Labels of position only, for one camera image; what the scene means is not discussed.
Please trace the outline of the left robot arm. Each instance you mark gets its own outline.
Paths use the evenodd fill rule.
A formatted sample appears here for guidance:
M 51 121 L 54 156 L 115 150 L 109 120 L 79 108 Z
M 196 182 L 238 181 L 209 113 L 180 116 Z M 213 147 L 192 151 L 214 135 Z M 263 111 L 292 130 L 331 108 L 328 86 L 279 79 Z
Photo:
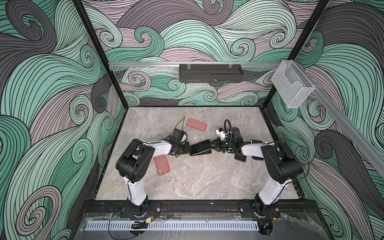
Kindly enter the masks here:
M 128 192 L 130 209 L 143 215 L 148 206 L 148 195 L 144 188 L 144 176 L 155 157 L 172 155 L 178 157 L 189 152 L 188 135 L 174 129 L 170 135 L 157 142 L 133 139 L 116 163 L 116 170 L 123 178 Z

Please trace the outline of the black phone case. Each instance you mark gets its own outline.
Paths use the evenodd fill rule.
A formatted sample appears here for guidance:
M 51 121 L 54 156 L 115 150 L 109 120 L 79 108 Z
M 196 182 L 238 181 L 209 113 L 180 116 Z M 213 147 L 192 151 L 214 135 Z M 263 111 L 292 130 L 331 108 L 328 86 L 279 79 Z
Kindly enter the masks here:
M 200 143 L 191 145 L 189 149 L 190 156 L 209 155 L 211 153 L 212 148 L 210 140 L 205 140 Z

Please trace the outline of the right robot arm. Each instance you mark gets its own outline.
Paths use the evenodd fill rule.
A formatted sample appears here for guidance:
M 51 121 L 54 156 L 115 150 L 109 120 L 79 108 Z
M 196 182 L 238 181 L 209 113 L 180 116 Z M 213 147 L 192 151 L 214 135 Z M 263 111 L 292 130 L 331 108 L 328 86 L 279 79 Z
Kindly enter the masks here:
M 211 142 L 213 150 L 233 154 L 234 158 L 241 162 L 251 157 L 253 160 L 265 163 L 269 178 L 255 196 L 254 208 L 258 215 L 272 211 L 284 188 L 304 171 L 303 165 L 282 140 L 243 141 L 240 130 L 232 127 L 229 120 L 224 121 L 224 126 L 217 129 L 216 134 L 218 138 Z

